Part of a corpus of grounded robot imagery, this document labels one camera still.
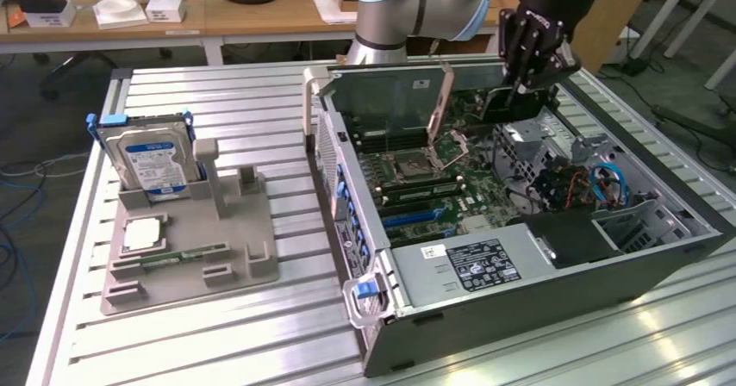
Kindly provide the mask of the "wooden cabinet panel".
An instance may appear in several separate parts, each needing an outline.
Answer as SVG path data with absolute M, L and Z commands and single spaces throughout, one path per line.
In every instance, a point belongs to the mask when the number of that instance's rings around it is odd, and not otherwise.
M 595 73 L 613 50 L 620 33 L 643 0 L 595 0 L 574 30 L 572 48 L 582 68 Z

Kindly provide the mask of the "grey metal drive cage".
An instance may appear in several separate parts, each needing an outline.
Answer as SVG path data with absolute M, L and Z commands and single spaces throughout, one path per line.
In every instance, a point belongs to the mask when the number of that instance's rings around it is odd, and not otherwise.
M 536 120 L 501 123 L 493 130 L 494 150 L 517 161 L 536 163 L 556 157 L 572 158 L 569 144 L 550 126 Z

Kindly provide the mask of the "metal socket cover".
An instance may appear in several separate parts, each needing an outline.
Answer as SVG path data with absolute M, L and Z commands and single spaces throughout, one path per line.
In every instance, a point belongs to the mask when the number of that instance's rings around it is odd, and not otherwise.
M 470 145 L 469 145 L 468 137 L 457 129 L 453 129 L 450 131 L 450 137 L 453 138 L 453 141 L 458 145 L 460 153 L 453 157 L 448 166 L 454 165 L 470 153 Z

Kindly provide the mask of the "CPU socket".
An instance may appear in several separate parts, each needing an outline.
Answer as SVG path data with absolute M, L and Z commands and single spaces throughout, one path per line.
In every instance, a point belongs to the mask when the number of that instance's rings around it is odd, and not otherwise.
M 397 152 L 393 155 L 393 164 L 397 172 L 397 178 L 402 182 L 430 179 L 437 175 L 436 168 L 424 149 Z

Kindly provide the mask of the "white paper sheet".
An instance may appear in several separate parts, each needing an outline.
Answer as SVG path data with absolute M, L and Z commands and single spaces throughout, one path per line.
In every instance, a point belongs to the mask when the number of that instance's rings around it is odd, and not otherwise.
M 338 0 L 313 0 L 318 15 L 327 25 L 354 24 L 358 19 L 358 13 L 342 11 Z

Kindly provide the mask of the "grey metal disk bay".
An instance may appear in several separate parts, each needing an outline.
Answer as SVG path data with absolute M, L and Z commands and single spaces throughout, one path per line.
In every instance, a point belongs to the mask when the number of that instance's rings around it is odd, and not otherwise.
M 693 236 L 675 212 L 655 200 L 619 209 L 600 209 L 592 219 L 623 253 L 687 240 Z

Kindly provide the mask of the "black plastic shroud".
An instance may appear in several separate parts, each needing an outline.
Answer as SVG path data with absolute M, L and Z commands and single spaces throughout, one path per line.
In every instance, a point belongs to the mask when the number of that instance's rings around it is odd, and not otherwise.
M 534 237 L 541 238 L 554 256 L 556 268 L 566 268 L 621 255 L 593 225 L 592 215 L 565 211 L 532 215 L 525 219 Z

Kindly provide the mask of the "open black PC case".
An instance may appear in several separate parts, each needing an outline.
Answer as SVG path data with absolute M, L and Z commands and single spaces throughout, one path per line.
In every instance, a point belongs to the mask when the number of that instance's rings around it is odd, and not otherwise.
M 643 296 L 683 267 L 736 238 L 736 223 L 673 172 L 632 131 L 641 118 L 586 73 L 554 84 L 536 120 L 570 146 L 572 158 L 536 163 L 494 150 L 482 122 L 489 92 L 502 83 L 497 59 L 446 61 L 456 73 L 442 129 L 426 126 L 442 85 L 441 62 L 315 65 L 303 73 L 305 136 L 327 241 L 335 262 L 361 369 L 378 377 Z M 450 137 L 457 129 L 470 153 Z M 397 178 L 393 155 L 424 149 L 436 177 Z M 385 206 L 386 191 L 460 182 L 461 195 Z M 619 210 L 661 202 L 693 236 L 566 268 L 486 296 L 416 308 L 393 250 L 462 234 L 525 224 L 537 214 Z M 446 208 L 436 221 L 383 227 L 382 220 Z

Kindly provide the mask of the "grey parts rack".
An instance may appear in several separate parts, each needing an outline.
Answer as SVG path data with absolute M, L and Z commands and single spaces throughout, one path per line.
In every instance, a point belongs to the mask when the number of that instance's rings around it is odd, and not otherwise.
M 112 226 L 100 311 L 106 315 L 212 295 L 277 281 L 277 244 L 265 177 L 249 165 L 220 177 L 218 142 L 194 142 L 194 159 L 206 178 L 187 185 L 179 199 L 150 202 L 143 191 L 123 190 Z M 132 220 L 158 218 L 162 239 L 138 251 L 123 249 Z M 142 266 L 142 257 L 226 244 L 202 259 Z

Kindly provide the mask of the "hard disk with blue caddy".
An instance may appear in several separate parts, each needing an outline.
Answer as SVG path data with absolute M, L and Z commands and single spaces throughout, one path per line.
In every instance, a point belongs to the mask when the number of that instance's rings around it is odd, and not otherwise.
M 150 202 L 179 199 L 203 178 L 194 160 L 194 117 L 188 111 L 131 116 L 95 115 L 87 131 L 112 162 L 122 189 L 142 190 Z

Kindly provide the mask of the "white round holder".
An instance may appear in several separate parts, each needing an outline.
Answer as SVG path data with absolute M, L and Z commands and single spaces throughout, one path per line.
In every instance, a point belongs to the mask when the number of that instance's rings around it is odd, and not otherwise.
M 128 28 L 148 23 L 142 5 L 135 0 L 102 0 L 94 5 L 100 30 Z

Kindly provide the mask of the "green RAM stick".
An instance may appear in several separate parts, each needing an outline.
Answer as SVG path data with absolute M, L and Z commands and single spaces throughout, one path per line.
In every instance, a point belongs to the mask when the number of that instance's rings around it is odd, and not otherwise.
M 183 252 L 159 253 L 159 254 L 142 257 L 138 260 L 138 262 L 142 264 L 142 266 L 167 265 L 167 264 L 188 262 L 188 261 L 202 259 L 207 253 L 215 252 L 222 248 L 227 248 L 227 245 L 216 244 L 216 245 L 199 247 Z

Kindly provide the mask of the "black chair base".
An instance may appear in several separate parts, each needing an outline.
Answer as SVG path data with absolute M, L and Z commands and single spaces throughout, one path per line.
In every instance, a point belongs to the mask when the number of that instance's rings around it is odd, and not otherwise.
M 100 51 L 84 51 L 74 53 L 46 75 L 39 82 L 39 95 L 50 102 L 59 98 L 59 92 L 54 89 L 54 83 L 62 79 L 83 62 L 96 59 L 102 61 L 110 69 L 118 69 L 119 66 L 114 60 Z

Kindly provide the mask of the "silver CPU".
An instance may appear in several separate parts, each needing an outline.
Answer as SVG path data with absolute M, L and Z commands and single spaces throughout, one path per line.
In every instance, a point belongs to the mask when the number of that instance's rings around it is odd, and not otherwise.
M 123 249 L 138 251 L 152 248 L 162 239 L 162 221 L 158 218 L 132 220 L 124 231 Z

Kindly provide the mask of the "tall copper metal bracket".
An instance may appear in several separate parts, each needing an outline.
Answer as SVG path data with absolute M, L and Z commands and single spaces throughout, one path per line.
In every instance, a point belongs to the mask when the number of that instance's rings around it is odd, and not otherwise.
M 441 85 L 441 90 L 437 98 L 437 104 L 434 106 L 434 110 L 430 115 L 429 123 L 426 126 L 429 146 L 434 144 L 442 129 L 445 111 L 448 109 L 448 105 L 450 101 L 452 86 L 456 78 L 454 70 L 446 61 L 441 62 L 441 68 L 442 68 L 442 85 Z

